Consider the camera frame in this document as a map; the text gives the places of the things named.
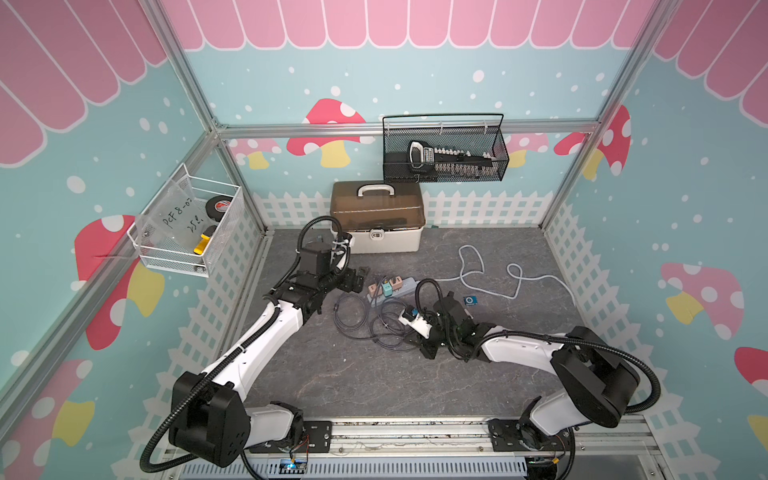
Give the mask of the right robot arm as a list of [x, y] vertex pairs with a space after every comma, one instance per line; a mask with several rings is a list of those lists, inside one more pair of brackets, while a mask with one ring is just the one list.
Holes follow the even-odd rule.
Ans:
[[615, 428], [626, 414], [641, 413], [661, 398], [658, 376], [644, 361], [607, 345], [596, 333], [576, 326], [567, 333], [544, 334], [477, 323], [454, 297], [439, 292], [430, 308], [421, 291], [436, 280], [422, 280], [415, 303], [398, 320], [410, 343], [428, 359], [444, 347], [463, 362], [510, 363], [554, 375], [558, 391], [531, 400], [516, 420], [490, 422], [492, 436], [528, 451], [542, 451], [581, 426]]

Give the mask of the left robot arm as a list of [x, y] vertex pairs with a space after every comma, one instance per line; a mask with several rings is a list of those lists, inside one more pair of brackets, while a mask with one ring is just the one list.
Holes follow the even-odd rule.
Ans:
[[[306, 244], [303, 236], [322, 222], [332, 224], [333, 241]], [[353, 237], [337, 218], [316, 217], [299, 234], [296, 257], [265, 294], [267, 305], [259, 319], [211, 365], [175, 381], [170, 413], [140, 456], [143, 472], [158, 473], [195, 459], [227, 467], [257, 445], [293, 453], [306, 442], [300, 409], [277, 401], [248, 409], [244, 402], [275, 353], [321, 311], [326, 296], [334, 290], [360, 292], [364, 277], [350, 266]]]

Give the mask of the pink usb charger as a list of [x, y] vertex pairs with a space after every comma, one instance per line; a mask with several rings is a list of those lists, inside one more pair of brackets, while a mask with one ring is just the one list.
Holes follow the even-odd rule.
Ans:
[[398, 291], [403, 287], [404, 280], [401, 276], [395, 276], [389, 280], [389, 284], [394, 291]]
[[368, 299], [373, 301], [382, 294], [381, 286], [379, 284], [371, 284], [368, 286]]

